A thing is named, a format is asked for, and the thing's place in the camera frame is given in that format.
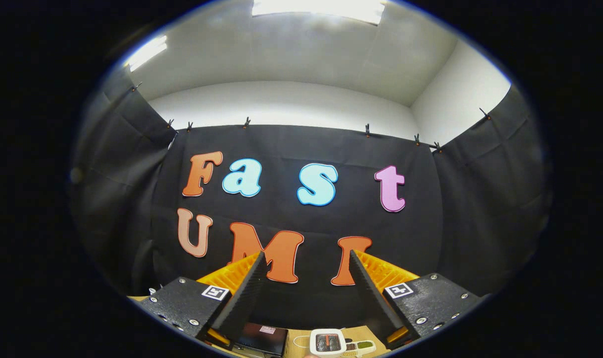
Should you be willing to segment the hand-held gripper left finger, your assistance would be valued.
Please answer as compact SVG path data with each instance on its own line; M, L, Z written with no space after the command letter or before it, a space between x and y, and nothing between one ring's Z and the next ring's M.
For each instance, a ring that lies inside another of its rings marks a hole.
M181 335L230 349L266 280L267 261L258 251L200 279L179 277L140 300L138 307Z

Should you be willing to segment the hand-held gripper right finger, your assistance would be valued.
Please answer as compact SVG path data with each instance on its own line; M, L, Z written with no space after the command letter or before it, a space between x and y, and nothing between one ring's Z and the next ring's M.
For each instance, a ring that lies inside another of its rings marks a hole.
M364 325L385 346L404 346L434 335L484 301L440 273L417 276L359 250L349 256Z

